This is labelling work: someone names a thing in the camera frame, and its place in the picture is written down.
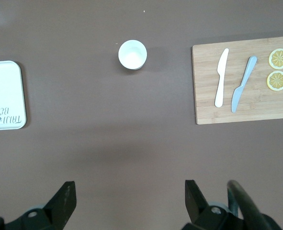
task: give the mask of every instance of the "knife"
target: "knife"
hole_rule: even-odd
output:
[[[257,57],[256,56],[251,56],[248,60],[247,66],[245,73],[243,74],[243,78],[241,81],[241,85],[234,90],[233,98],[232,98],[232,112],[236,112],[237,106],[239,99],[241,97],[242,91],[247,83],[247,80],[249,76],[251,75],[251,72],[256,64]]]
[[[223,87],[224,87],[224,75],[226,73],[226,61],[228,56],[229,49],[226,48],[219,60],[217,72],[220,76],[219,83],[218,83],[218,89],[216,93],[216,99],[215,99],[215,106],[221,107],[223,104]]]

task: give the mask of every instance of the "screw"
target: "screw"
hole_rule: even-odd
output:
[[[27,217],[32,218],[34,216],[37,216],[37,212],[30,212]]]
[[[215,214],[218,214],[218,215],[221,214],[221,210],[218,207],[213,207],[212,212],[215,213]]]

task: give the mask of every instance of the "white cup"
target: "white cup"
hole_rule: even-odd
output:
[[[141,42],[129,40],[120,46],[118,57],[125,68],[137,70],[147,59],[147,49]]]

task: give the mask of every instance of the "lemon slice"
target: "lemon slice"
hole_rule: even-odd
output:
[[[283,69],[283,49],[276,49],[271,52],[269,64],[274,69]]]
[[[273,91],[280,91],[283,89],[283,72],[273,71],[267,77],[267,86]]]

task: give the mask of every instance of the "cutting board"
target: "cutting board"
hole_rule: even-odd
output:
[[[217,108],[217,66],[225,48],[229,48],[229,54],[226,63],[224,101],[222,107]],[[283,48],[283,37],[194,45],[192,65],[196,123],[283,118],[283,90],[272,91],[266,82],[268,75],[276,70],[269,65],[269,55],[278,48]],[[233,92],[240,85],[248,59],[253,55],[257,56],[257,63],[243,90],[237,111],[232,113]]]

